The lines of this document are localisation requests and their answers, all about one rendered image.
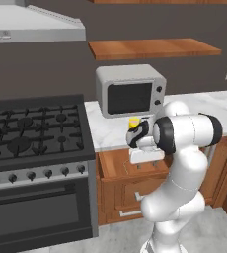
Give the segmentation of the black oven door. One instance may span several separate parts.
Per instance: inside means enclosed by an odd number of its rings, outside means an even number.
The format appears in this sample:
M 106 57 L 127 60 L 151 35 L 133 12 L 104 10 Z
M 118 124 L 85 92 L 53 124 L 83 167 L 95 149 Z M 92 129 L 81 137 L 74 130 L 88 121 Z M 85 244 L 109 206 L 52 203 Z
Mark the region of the black oven door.
M 95 237 L 96 218 L 87 179 L 0 190 L 0 253 Z

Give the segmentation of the wooden cabinet door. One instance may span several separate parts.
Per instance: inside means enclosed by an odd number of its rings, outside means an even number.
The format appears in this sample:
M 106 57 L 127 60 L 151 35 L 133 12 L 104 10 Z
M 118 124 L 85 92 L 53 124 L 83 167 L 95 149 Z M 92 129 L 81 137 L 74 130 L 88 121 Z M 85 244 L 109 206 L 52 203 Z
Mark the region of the wooden cabinet door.
M 227 195 L 227 136 L 216 145 L 216 150 L 200 191 L 205 202 L 213 208 L 223 206 Z

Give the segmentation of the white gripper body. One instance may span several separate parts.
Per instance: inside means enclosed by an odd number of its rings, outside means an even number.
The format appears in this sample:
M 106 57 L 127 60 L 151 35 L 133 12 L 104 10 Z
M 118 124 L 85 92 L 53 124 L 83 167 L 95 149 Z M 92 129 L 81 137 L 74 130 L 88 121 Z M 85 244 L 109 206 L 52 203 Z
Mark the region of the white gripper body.
M 129 161 L 131 164 L 140 164 L 152 161 L 163 160 L 165 152 L 156 146 L 143 149 L 134 148 L 129 150 Z

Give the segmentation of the black and steel range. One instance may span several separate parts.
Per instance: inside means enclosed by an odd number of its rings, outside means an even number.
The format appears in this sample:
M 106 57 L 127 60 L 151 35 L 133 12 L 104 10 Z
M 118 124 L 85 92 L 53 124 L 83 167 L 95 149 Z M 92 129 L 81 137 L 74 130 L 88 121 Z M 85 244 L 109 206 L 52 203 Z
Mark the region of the black and steel range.
M 77 166 L 84 165 L 83 174 Z M 60 169 L 67 167 L 64 176 Z M 50 169 L 47 178 L 43 171 Z M 31 181 L 28 172 L 35 172 Z M 17 176 L 11 183 L 8 177 Z M 97 218 L 96 154 L 80 95 L 0 101 L 0 190 L 87 179 Z

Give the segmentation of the grey microwave oven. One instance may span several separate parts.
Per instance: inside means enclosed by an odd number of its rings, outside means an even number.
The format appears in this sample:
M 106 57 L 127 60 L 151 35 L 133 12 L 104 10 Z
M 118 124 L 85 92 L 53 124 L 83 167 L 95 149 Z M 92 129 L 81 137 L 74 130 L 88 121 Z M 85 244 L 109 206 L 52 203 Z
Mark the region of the grey microwave oven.
M 156 114 L 163 107 L 166 84 L 149 64 L 96 69 L 96 97 L 107 119 Z

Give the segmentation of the wooden wall shelf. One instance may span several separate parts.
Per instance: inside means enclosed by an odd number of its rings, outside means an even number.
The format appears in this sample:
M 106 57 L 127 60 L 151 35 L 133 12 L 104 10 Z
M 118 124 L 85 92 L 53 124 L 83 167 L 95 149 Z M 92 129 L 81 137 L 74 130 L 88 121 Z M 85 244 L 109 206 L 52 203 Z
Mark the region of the wooden wall shelf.
M 220 55 L 222 50 L 195 39 L 88 42 L 96 60 Z

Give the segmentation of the steel range hood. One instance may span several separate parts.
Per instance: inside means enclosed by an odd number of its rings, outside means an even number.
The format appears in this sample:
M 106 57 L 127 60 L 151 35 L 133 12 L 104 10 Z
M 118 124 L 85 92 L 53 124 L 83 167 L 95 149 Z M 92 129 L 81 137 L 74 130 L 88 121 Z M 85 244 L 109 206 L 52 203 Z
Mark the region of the steel range hood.
M 0 43 L 85 39 L 86 28 L 80 19 L 29 5 L 27 0 L 0 0 Z

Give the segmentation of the wooden drawer front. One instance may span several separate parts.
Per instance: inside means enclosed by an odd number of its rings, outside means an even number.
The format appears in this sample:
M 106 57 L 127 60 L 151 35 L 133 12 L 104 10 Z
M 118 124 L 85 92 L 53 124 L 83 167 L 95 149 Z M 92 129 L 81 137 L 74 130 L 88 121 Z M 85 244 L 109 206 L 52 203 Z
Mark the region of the wooden drawer front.
M 141 213 L 128 216 L 120 216 L 119 211 L 111 211 L 108 213 L 104 213 L 102 212 L 101 207 L 98 207 L 98 225 L 123 222 L 127 220 L 139 219 L 142 217 L 143 215 Z
M 127 211 L 128 209 L 137 210 L 139 208 L 139 202 L 135 198 L 135 193 L 138 192 L 140 196 L 148 195 L 156 190 L 163 182 L 164 179 L 148 178 L 122 184 L 118 187 L 120 195 L 115 199 L 115 208 L 118 211 Z

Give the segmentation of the yellow smoothie cup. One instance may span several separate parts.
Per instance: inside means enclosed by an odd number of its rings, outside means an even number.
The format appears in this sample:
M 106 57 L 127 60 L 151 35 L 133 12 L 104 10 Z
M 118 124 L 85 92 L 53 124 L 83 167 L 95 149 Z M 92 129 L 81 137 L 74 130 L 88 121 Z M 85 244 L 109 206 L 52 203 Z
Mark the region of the yellow smoothie cup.
M 128 128 L 135 128 L 140 124 L 140 118 L 132 117 L 129 119 Z

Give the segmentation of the open wooden drawer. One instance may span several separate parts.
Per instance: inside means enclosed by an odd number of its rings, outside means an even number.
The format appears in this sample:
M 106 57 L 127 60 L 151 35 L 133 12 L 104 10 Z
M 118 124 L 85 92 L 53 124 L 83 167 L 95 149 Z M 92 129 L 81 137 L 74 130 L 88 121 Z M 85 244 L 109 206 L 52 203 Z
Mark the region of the open wooden drawer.
M 137 170 L 137 164 L 129 162 L 127 149 L 103 151 L 98 153 L 100 159 L 100 171 L 102 180 L 113 182 L 120 180 L 143 179 L 153 177 L 165 179 L 169 169 L 164 160 L 156 161 L 158 168 L 152 166 L 152 162 L 141 163 L 141 169 Z

